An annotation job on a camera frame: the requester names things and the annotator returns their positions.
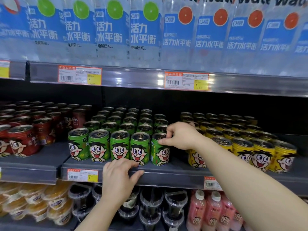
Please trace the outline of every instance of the red grapefruit image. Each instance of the red grapefruit image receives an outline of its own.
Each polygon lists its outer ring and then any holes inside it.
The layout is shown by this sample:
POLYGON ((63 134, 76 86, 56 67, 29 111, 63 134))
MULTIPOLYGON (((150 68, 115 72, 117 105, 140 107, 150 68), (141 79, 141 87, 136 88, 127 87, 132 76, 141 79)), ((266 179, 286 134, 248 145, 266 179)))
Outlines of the red grapefruit image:
POLYGON ((192 10, 190 7, 188 6, 184 6, 182 7, 182 9, 180 9, 179 11, 179 15, 178 15, 178 18, 179 18, 179 21, 181 22, 181 24, 189 24, 192 19, 193 19, 193 14, 192 14, 192 10))
POLYGON ((18 14, 20 11, 20 4, 18 0, 3 0, 3 5, 11 14, 18 14))
POLYGON ((296 12, 293 12, 291 14, 288 14, 283 24, 286 29, 291 30, 297 26, 298 19, 299 19, 298 14, 296 12))
POLYGON ((260 10, 253 11, 248 17, 248 24, 250 27, 258 27, 263 21, 263 13, 260 10))
POLYGON ((222 8, 217 10, 213 16, 214 23, 219 27, 225 25, 227 20, 228 20, 228 12, 222 8))

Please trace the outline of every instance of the price tag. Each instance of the price tag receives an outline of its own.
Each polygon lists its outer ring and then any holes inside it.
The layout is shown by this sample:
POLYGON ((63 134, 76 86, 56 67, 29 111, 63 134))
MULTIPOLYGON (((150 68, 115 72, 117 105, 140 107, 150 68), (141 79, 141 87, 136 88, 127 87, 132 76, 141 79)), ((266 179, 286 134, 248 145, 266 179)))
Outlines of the price tag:
POLYGON ((165 71, 165 88, 176 90, 209 91, 208 73, 165 71))
POLYGON ((10 77, 10 61, 0 60, 0 77, 1 78, 10 77))
POLYGON ((204 189, 205 190, 222 190, 219 183, 214 177, 204 177, 204 189))
POLYGON ((98 170, 67 169, 68 181, 98 182, 98 170))
POLYGON ((59 65, 58 82, 100 86, 102 85, 102 68, 59 65))

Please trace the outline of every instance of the cartoon boy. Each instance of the cartoon boy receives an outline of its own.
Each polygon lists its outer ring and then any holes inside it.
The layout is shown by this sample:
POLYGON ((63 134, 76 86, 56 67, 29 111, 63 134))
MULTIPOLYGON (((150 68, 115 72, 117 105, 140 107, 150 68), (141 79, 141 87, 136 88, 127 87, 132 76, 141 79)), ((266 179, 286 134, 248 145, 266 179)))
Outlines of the cartoon boy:
POLYGON ((254 151, 251 157, 251 162, 253 163, 254 167, 265 172, 265 168, 270 164, 272 156, 273 155, 270 154, 268 151, 254 151))
POLYGON ((10 143, 6 143, 4 141, 4 139, 0 139, 0 157, 5 157, 10 155, 10 153, 5 152, 5 150, 8 148, 8 146, 10 145, 10 143))
POLYGON ((125 143, 115 143, 112 145, 113 149, 111 150, 115 159, 125 158, 128 153, 128 145, 125 143))
POLYGON ((192 164, 195 168, 206 168, 206 164, 203 161, 203 158, 199 155, 199 153, 195 152, 192 154, 192 156, 195 158, 196 163, 192 164))
POLYGON ((22 154, 22 151, 27 145, 22 144, 22 140, 20 139, 11 139, 10 140, 11 148, 14 152, 14 155, 19 157, 27 157, 25 154, 22 154))
POLYGON ((251 155, 252 155, 252 151, 247 151, 247 150, 243 150, 243 151, 239 151, 238 152, 238 157, 241 158, 242 160, 249 162, 251 159, 251 155))
POLYGON ((142 160, 147 154, 145 152, 146 147, 142 145, 133 144, 131 148, 132 148, 131 153, 132 153, 133 160, 139 162, 139 165, 144 165, 144 162, 142 160))
POLYGON ((82 151, 82 148, 78 147, 80 144, 74 140, 69 140, 68 146, 70 147, 71 157, 75 160, 81 161, 81 159, 78 157, 78 154, 82 151))
POLYGON ((105 154, 105 152, 107 151, 107 149, 105 149, 106 145, 104 143, 100 143, 100 142, 93 142, 90 143, 90 152, 91 152, 91 160, 93 162, 104 162, 106 161, 104 158, 102 158, 105 154))
POLYGON ((283 172, 289 171, 290 166, 292 165, 295 156, 296 156, 295 154, 288 154, 288 155, 284 155, 282 159, 278 159, 277 162, 280 164, 280 167, 282 169, 278 169, 275 172, 283 173, 283 172))
POLYGON ((159 152, 156 153, 158 158, 161 160, 157 165, 163 165, 169 162, 169 154, 170 154, 170 148, 166 146, 162 146, 159 149, 159 152))

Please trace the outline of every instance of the lime slice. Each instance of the lime slice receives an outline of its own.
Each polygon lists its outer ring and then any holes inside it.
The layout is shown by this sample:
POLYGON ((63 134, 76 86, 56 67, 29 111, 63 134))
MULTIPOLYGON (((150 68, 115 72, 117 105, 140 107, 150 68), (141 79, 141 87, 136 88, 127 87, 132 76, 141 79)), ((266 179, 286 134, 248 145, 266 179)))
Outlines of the lime slice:
POLYGON ((158 18, 159 9, 157 5, 149 1, 144 5, 143 15, 148 21, 155 21, 158 18))
POLYGON ((38 0, 38 10, 46 17, 51 17, 55 14, 56 9, 50 0, 38 0))
POLYGON ((90 9, 88 5, 80 0, 75 1, 73 11, 79 19, 86 19, 90 14, 90 9))
POLYGON ((107 12, 113 19, 120 19, 123 16, 123 7, 118 0, 110 0, 107 4, 107 12))

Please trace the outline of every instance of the yellow can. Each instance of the yellow can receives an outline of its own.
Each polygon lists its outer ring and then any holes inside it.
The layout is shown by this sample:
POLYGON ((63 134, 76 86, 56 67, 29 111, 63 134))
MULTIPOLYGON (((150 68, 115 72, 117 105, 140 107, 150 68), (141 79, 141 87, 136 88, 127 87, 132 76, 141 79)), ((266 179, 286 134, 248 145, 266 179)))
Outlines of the yellow can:
POLYGON ((222 133, 229 140, 232 140, 233 138, 239 138, 241 136, 239 132, 231 130, 231 129, 224 130, 222 133))
POLYGON ((193 114, 190 113, 190 112, 181 112, 180 119, 182 119, 183 116, 190 116, 190 117, 192 117, 193 114))
POLYGON ((209 122, 201 122, 200 123, 200 129, 206 131, 208 128, 214 128, 215 126, 212 123, 209 122))
POLYGON ((225 123, 225 124, 228 124, 228 125, 232 125, 232 124, 235 123, 235 121, 232 120, 231 118, 224 118, 224 119, 222 120, 222 122, 225 123))
POLYGON ((228 150, 229 152, 232 152, 232 142, 231 142, 231 140, 229 140, 225 137, 221 137, 221 136, 213 137, 212 140, 214 142, 216 142, 222 148, 228 150))
POLYGON ((213 113, 207 113, 207 114, 205 115, 205 117, 206 117, 207 119, 210 119, 210 118, 216 118, 217 115, 216 115, 216 114, 213 114, 213 113))
POLYGON ((224 134, 219 131, 219 130, 216 130, 215 128, 209 128, 209 129, 206 129, 205 131, 205 136, 208 137, 208 138, 213 138, 215 136, 223 136, 224 134))
POLYGON ((193 122, 193 117, 192 116, 182 116, 181 117, 181 122, 193 122))
POLYGON ((225 124, 225 123, 217 123, 216 126, 215 126, 215 129, 219 130, 219 131, 224 131, 224 130, 227 130, 227 129, 230 129, 231 126, 225 124))
POLYGON ((210 123, 212 123, 213 125, 216 125, 217 123, 220 122, 220 119, 219 119, 219 118, 210 118, 209 121, 210 121, 210 123))
POLYGON ((233 154, 247 163, 250 161, 253 154, 253 143, 242 139, 242 138, 233 138, 232 139, 233 154))
POLYGON ((191 167, 202 169, 206 168, 206 164, 201 157, 195 150, 190 150, 188 155, 188 163, 191 167))
POLYGON ((249 121, 252 125, 257 125, 258 124, 258 120, 255 119, 255 117, 252 116, 244 116, 244 119, 249 121))
POLYGON ((195 122, 197 122, 199 125, 201 122, 207 122, 208 120, 205 117, 196 117, 195 122))
POLYGON ((263 132, 260 139, 263 139, 263 140, 266 140, 272 143, 273 140, 278 140, 278 137, 276 135, 273 135, 272 133, 263 132))
POLYGON ((275 155, 275 146, 262 139, 255 139, 252 142, 253 155, 249 163, 257 169, 266 172, 270 167, 272 157, 275 155))
POLYGON ((263 129, 261 127, 254 125, 247 125, 247 130, 251 132, 263 133, 263 129))
POLYGON ((250 124, 250 122, 247 121, 247 120, 245 120, 245 119, 237 119, 237 120, 236 120, 236 124, 240 124, 240 125, 242 125, 242 126, 247 126, 247 125, 250 124))
POLYGON ((238 120, 238 119, 243 119, 243 117, 240 115, 231 115, 231 119, 238 120))
POLYGON ((218 114, 218 118, 219 118, 220 120, 223 120, 223 119, 225 119, 225 118, 230 118, 230 116, 229 116, 229 115, 226 115, 226 114, 218 114))
POLYGON ((205 115, 203 113, 193 113, 193 118, 197 118, 197 117, 205 117, 205 115))
POLYGON ((251 131, 240 131, 241 138, 252 141, 254 139, 258 139, 260 135, 251 131))
POLYGON ((237 132, 247 130, 246 127, 244 127, 243 125, 240 125, 240 124, 232 124, 231 129, 234 130, 234 131, 237 131, 237 132))
POLYGON ((291 169, 294 158, 297 155, 297 148, 287 142, 275 141, 275 156, 270 164, 270 171, 276 173, 287 172, 291 169))

